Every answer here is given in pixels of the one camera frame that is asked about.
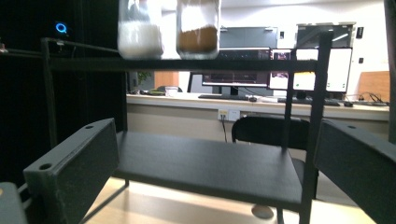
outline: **computer monitor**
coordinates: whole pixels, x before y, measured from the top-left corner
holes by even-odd
[[[216,60],[269,60],[270,48],[220,49]],[[270,72],[203,73],[202,85],[231,87],[230,94],[237,95],[238,88],[267,88]]]
[[[290,60],[291,49],[271,49],[271,60]]]
[[[350,48],[354,24],[299,24],[297,31],[297,48],[312,49],[319,45],[319,34],[333,31],[333,48]]]
[[[327,92],[346,93],[349,77],[349,67],[352,48],[331,49]],[[316,60],[318,49],[297,49],[297,60]],[[272,90],[286,90],[289,74],[287,71],[272,71],[269,76],[268,88]],[[302,72],[294,74],[293,88],[296,91],[310,92],[315,87],[315,73]]]

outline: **black bar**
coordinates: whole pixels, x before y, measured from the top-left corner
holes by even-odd
[[[76,47],[80,47],[80,48],[84,48],[84,49],[97,49],[97,50],[102,50],[102,51],[118,53],[118,51],[116,49],[108,49],[108,48],[98,47],[98,46],[94,46],[94,45],[80,44],[80,43],[76,43],[76,42],[70,42],[70,41],[54,39],[54,38],[43,38],[43,41],[47,42],[47,45],[49,44],[49,42],[54,42],[54,43],[61,42],[64,45],[71,45],[71,46],[76,46]]]
[[[293,49],[290,53],[290,59],[292,61],[297,61],[297,49]],[[288,89],[286,93],[286,104],[285,104],[285,122],[283,123],[283,133],[281,147],[286,150],[289,145],[289,135],[290,135],[290,117],[291,117],[291,103],[294,94],[294,71],[289,70],[288,72]]]
[[[390,75],[389,93],[389,137],[388,140],[396,145],[396,3],[394,0],[384,1],[385,24],[388,40],[388,61]]]
[[[50,67],[53,70],[78,71],[279,71],[289,68],[294,72],[315,71],[316,61],[286,60],[123,60],[121,58],[53,58]]]
[[[46,86],[47,109],[49,117],[49,143],[50,147],[58,145],[58,128],[56,125],[55,93],[53,89],[53,76],[50,70],[50,49],[47,39],[41,39],[43,57],[44,83]]]
[[[42,58],[40,52],[30,51],[30,50],[22,50],[22,49],[0,49],[0,56],[38,58],[38,59]]]
[[[300,211],[300,224],[307,224],[311,218],[312,200],[315,198],[318,170],[314,166],[315,147],[318,141],[320,123],[323,118],[324,99],[326,97],[327,71],[329,69],[330,51],[333,32],[320,34],[318,65],[315,75],[314,97],[308,135],[308,146],[304,167],[303,198]]]

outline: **white powder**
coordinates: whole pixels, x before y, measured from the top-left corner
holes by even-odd
[[[124,59],[160,58],[163,55],[160,26],[138,21],[119,23],[119,52]]]

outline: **screw hole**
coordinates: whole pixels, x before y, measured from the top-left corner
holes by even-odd
[[[40,170],[47,170],[47,169],[49,169],[51,166],[52,166],[51,164],[47,163],[47,164],[41,165],[39,169],[40,169]]]

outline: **desk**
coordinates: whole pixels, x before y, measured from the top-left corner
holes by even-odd
[[[128,129],[142,133],[167,133],[178,136],[224,141],[218,120],[219,109],[249,113],[283,115],[285,106],[278,103],[198,99],[199,93],[179,93],[176,97],[128,95]],[[309,119],[310,105],[293,105],[292,115]],[[324,118],[338,119],[388,139],[389,107],[354,105],[325,106]],[[227,139],[233,123],[225,122]]]

